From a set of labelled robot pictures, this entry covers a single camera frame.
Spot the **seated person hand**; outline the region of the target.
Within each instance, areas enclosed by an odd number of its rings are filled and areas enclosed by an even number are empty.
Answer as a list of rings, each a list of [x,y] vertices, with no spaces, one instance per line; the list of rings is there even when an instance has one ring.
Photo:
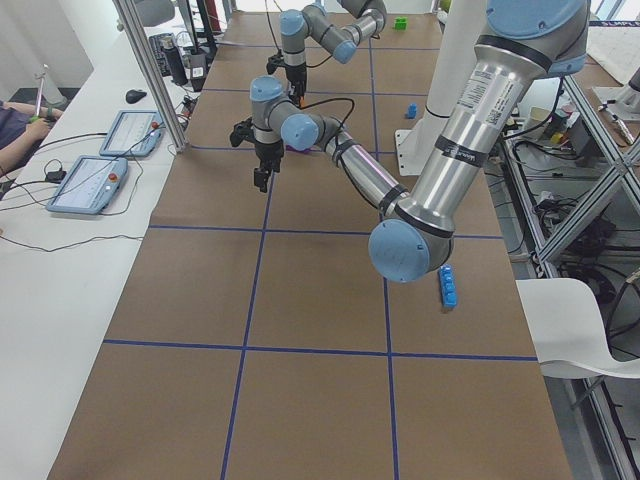
[[[44,118],[39,118],[34,122],[26,125],[22,137],[28,143],[34,143],[44,140],[51,130],[51,124]]]

